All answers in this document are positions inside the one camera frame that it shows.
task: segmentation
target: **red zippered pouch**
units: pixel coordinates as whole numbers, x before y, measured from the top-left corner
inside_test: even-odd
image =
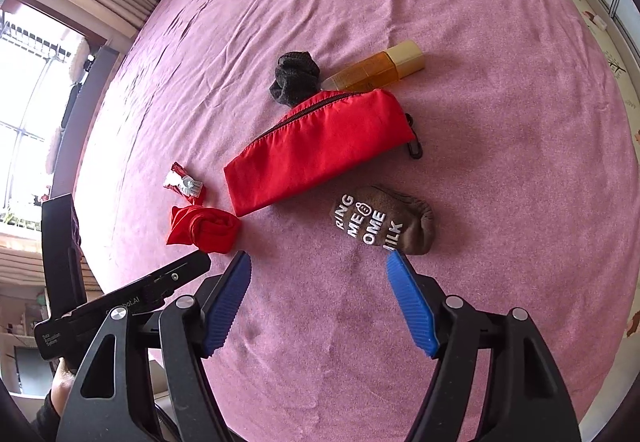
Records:
[[[411,143],[411,156],[420,158],[410,119],[386,90],[314,95],[225,166],[236,215],[302,193],[402,144]]]

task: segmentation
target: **pink blanket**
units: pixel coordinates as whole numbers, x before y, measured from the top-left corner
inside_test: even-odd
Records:
[[[112,290],[192,250],[164,244],[184,205],[162,187],[173,162],[207,185],[206,205],[231,210],[223,166],[287,110],[268,93],[281,54],[308,50],[327,76],[408,38],[427,68],[389,89],[424,157],[390,151],[242,219],[236,247],[254,276],[205,366],[249,442],[401,442],[427,390],[434,363],[407,331],[386,250],[331,220],[354,186],[431,203],[436,240],[416,269],[481,310],[529,310],[580,417],[612,365],[640,266],[638,165],[616,83],[571,0],[162,0],[105,96],[79,175],[98,281]],[[230,258],[212,255],[212,271]],[[464,440],[481,405],[475,394]]]

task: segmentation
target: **red packaging wrapper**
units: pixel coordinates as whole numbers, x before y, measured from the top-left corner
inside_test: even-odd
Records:
[[[187,199],[187,202],[195,206],[201,206],[207,194],[205,185],[198,180],[194,180],[185,168],[177,162],[174,162],[174,165],[171,166],[171,171],[164,179],[164,187],[182,195]]]

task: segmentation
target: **brown sock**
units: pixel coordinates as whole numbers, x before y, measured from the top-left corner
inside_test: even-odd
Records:
[[[335,225],[367,245],[405,254],[429,252],[435,236],[427,202],[380,184],[345,193],[332,207]]]

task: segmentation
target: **metal screw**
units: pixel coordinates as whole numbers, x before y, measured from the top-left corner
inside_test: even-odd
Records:
[[[524,308],[514,308],[511,314],[513,314],[513,317],[515,317],[518,321],[526,321],[529,317],[529,314],[526,310],[524,310]]]
[[[127,309],[124,307],[116,307],[111,311],[111,319],[115,319],[116,321],[122,319],[127,315]]]
[[[190,308],[194,303],[196,303],[196,300],[194,300],[193,296],[180,296],[175,300],[175,305],[178,308]]]
[[[446,303],[449,308],[462,308],[462,305],[465,304],[462,298],[458,296],[449,296],[444,303]]]

